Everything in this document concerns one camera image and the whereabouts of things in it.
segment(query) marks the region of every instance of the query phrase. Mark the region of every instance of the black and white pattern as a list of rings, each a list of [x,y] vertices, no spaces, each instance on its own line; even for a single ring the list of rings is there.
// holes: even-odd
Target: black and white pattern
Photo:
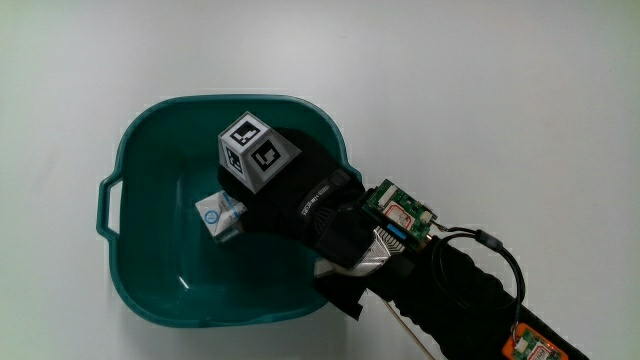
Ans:
[[[388,232],[384,231],[381,227],[377,226],[373,230],[373,232],[378,234],[378,236],[380,236],[382,241],[384,241],[391,255],[400,254],[404,251],[404,245],[398,242],[398,240],[396,240]]]
[[[251,141],[251,139],[256,137],[259,132],[260,129],[255,127],[252,123],[245,121],[244,124],[240,125],[240,127],[231,134],[231,138],[241,146],[245,146],[249,141]]]
[[[271,140],[267,140],[251,154],[251,157],[262,171],[267,171],[271,165],[275,164],[280,158],[280,153],[276,150],[276,147],[273,146]]]
[[[231,151],[231,149],[229,148],[226,148],[226,150],[227,150],[227,164],[229,164],[229,166],[236,169],[240,174],[243,174],[244,172],[242,171],[240,156],[238,156],[238,154]]]

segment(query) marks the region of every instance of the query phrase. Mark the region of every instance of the black glove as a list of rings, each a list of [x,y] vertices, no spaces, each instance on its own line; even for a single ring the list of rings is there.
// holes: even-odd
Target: black glove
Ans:
[[[224,167],[218,170],[223,189],[248,209],[240,218],[243,230],[299,240],[336,264],[354,266],[373,241],[372,225],[355,205],[364,193],[362,183],[313,137],[274,130],[302,153],[257,194]],[[313,200],[326,185],[331,190]]]

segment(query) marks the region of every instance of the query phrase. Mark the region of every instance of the black strap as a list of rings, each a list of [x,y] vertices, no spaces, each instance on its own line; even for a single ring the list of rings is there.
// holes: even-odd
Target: black strap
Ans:
[[[405,252],[389,258],[380,269],[367,277],[367,288],[385,301],[392,301],[415,268],[411,255],[410,252]]]
[[[313,279],[311,286],[342,312],[358,320],[362,312],[358,301],[367,289],[363,278],[331,274]]]
[[[305,222],[311,222],[313,213],[318,206],[322,204],[331,194],[342,189],[349,183],[349,175],[342,169],[338,169],[331,173],[328,177],[322,180],[316,185],[298,207],[298,216],[300,216]]]

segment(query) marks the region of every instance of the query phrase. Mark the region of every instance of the basin handle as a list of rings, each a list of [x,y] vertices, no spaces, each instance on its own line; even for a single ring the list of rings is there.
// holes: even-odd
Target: basin handle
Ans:
[[[107,241],[115,241],[119,234],[109,227],[109,205],[111,201],[111,188],[122,181],[119,170],[114,170],[109,177],[102,180],[98,188],[98,221],[96,230]]]

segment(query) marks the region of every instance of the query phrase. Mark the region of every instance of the white background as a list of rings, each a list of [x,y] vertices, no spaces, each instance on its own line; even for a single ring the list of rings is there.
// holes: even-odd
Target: white background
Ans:
[[[594,359],[636,358],[639,17],[636,1],[0,2],[0,358],[422,358],[374,296],[360,322],[326,306],[204,330],[123,305],[98,183],[141,111],[223,93],[320,106],[367,184],[392,176],[445,224],[498,235],[542,319]]]

